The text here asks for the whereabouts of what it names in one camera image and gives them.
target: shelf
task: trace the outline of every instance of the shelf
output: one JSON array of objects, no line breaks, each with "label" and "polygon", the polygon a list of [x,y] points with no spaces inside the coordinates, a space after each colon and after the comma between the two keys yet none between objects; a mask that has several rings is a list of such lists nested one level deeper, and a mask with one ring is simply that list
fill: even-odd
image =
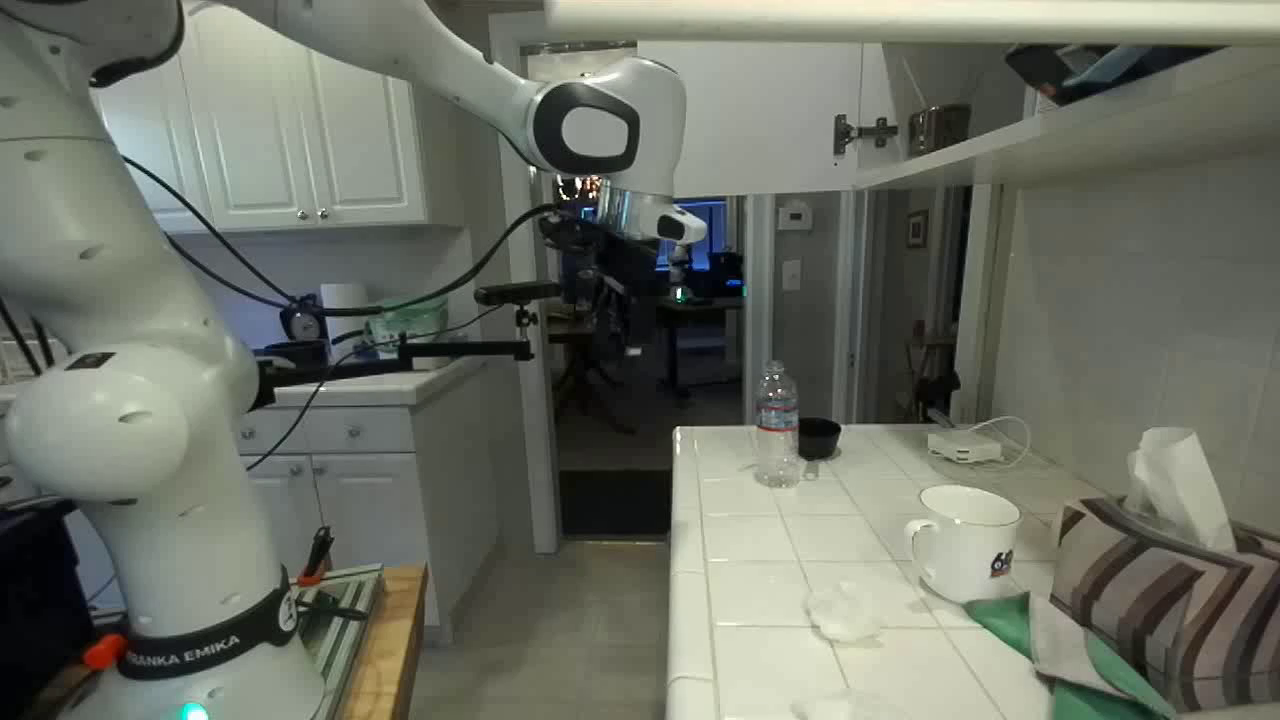
[{"label": "shelf", "polygon": [[1280,150],[1280,53],[1226,49],[1159,77],[866,167],[856,188],[1045,184]]}]

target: drawer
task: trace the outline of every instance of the drawer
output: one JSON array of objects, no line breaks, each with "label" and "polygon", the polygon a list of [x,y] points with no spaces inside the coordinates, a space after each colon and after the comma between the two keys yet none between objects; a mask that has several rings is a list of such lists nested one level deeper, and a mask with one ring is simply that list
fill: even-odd
[{"label": "drawer", "polygon": [[[288,431],[294,421],[295,421],[295,408],[245,415],[238,427],[239,454],[245,458],[270,454]],[[309,423],[312,423],[312,415],[279,446],[279,454],[309,454],[312,450]]]},{"label": "drawer", "polygon": [[305,423],[312,454],[413,454],[406,408],[322,408]]}]

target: white wall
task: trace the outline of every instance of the white wall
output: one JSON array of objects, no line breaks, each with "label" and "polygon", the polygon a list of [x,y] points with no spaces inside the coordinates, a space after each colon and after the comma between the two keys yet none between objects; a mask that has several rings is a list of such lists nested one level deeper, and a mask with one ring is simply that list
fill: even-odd
[{"label": "white wall", "polygon": [[1148,423],[1188,423],[1233,517],[1280,534],[1275,192],[1280,157],[1019,192],[996,414],[1114,492]]}]

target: wall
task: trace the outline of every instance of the wall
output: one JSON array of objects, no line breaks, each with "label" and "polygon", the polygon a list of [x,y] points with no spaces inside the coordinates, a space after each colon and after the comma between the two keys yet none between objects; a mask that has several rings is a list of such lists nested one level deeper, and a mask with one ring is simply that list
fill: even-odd
[{"label": "wall", "polygon": [[[841,197],[814,192],[814,231],[776,231],[771,272],[771,356],[782,356],[802,384],[802,414],[833,415],[833,324],[838,324],[838,223]],[[784,265],[802,259],[802,294],[784,294]]]},{"label": "wall", "polygon": [[1280,157],[1019,192],[996,414],[1120,492],[1148,423],[1195,427],[1235,521],[1280,534]]}]

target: wooden table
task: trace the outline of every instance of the wooden table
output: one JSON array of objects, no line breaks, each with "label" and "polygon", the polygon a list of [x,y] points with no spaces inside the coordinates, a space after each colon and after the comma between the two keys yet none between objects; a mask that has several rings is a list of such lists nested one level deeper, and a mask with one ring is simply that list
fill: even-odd
[{"label": "wooden table", "polygon": [[341,720],[409,717],[415,651],[426,642],[426,570],[383,570],[383,592],[373,605],[360,655],[341,701]]}]

